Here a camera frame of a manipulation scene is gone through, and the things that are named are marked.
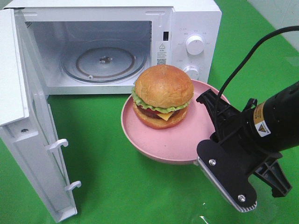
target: tabletop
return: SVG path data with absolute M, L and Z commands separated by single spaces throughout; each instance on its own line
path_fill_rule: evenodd
M 208 83 L 219 89 L 251 47 L 274 28 L 245 0 L 216 0 L 222 20 Z M 282 37 L 265 42 L 224 92 L 242 110 L 249 98 L 261 103 L 298 81 L 298 52 Z M 236 211 L 194 165 L 154 161 L 137 151 L 121 127 L 128 94 L 50 96 L 78 214 L 63 224 L 280 224 L 299 219 L 299 148 L 282 152 L 280 165 L 293 189 L 273 198 L 257 177 L 257 208 Z M 0 141 L 0 223 L 55 223 Z

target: microwave door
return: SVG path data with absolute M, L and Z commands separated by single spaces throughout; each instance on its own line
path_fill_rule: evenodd
M 21 10 L 0 11 L 0 137 L 56 222 L 77 213 L 50 105 L 39 83 L 33 36 Z

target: tomato slice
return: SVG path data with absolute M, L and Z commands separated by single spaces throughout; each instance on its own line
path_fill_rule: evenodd
M 143 109 L 142 108 L 142 106 L 138 106 L 140 109 L 142 109 L 142 110 L 145 110 L 145 111 L 147 111 L 147 112 L 149 112 L 149 113 L 153 113 L 153 114 L 159 114 L 159 113 L 161 113 L 161 112 L 159 112 L 159 111 L 153 111 L 153 110 L 151 110 L 150 108 L 147 108 L 147 109 Z

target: lettuce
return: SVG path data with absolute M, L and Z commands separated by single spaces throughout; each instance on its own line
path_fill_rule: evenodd
M 137 106 L 141 106 L 143 109 L 150 108 L 153 111 L 159 111 L 161 113 L 169 113 L 171 111 L 177 111 L 177 110 L 187 107 L 190 104 L 190 100 L 189 100 L 188 102 L 186 102 L 185 104 L 183 104 L 181 106 L 172 106 L 169 108 L 154 107 L 154 106 L 146 104 L 141 98 L 139 98 L 139 96 L 137 96 L 137 94 L 135 93 L 134 87 L 132 88 L 132 97 Z

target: microwave control knob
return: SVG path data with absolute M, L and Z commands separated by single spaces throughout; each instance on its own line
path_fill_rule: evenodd
M 190 36 L 186 41 L 186 47 L 190 55 L 199 55 L 204 50 L 204 40 L 198 35 Z
M 191 78 L 191 79 L 195 79 L 198 80 L 199 78 L 199 69 L 195 66 L 187 66 L 183 69 L 183 71 L 185 73 L 187 73 L 187 75 Z

